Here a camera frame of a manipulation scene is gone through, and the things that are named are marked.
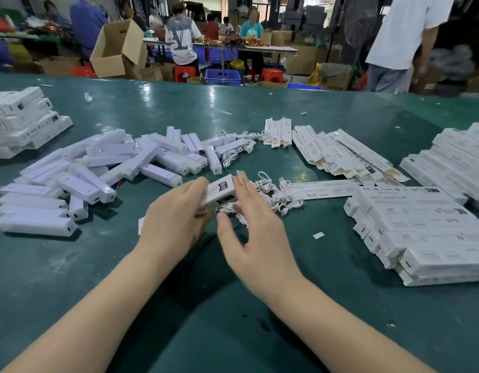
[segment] white table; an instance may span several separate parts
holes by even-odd
[[[163,46],[163,47],[169,47],[171,43],[165,43],[159,39],[156,38],[143,38],[143,42],[145,44],[154,44],[156,46]],[[213,48],[213,49],[220,49],[222,51],[222,69],[224,69],[224,50],[227,48],[224,48],[222,46],[210,46],[205,43],[193,43],[193,47],[202,47],[202,48]],[[251,52],[271,52],[273,54],[295,54],[298,52],[296,48],[293,47],[275,47],[275,46],[267,46],[267,47],[252,47],[252,46],[246,46],[245,48],[241,49],[241,51],[251,51]]]

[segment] person in red shirt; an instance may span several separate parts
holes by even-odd
[[[205,24],[205,36],[207,38],[218,40],[218,33],[220,32],[218,24],[213,21],[213,16],[207,16],[207,23]]]

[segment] teal shirt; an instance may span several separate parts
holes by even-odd
[[[250,21],[246,21],[241,26],[239,36],[244,38],[254,37],[259,39],[262,32],[264,32],[264,28],[260,23],[255,23],[252,26]]]

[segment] person's right hand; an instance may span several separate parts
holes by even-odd
[[[233,181],[240,211],[248,223],[249,241],[244,246],[240,243],[222,212],[217,215],[218,238],[232,270],[254,295],[272,306],[302,275],[281,219],[243,171],[238,171]]]

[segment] red shirt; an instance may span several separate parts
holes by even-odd
[[[205,35],[206,37],[213,39],[213,40],[218,40],[218,33],[220,29],[218,27],[218,24],[215,22],[207,22],[205,24]]]

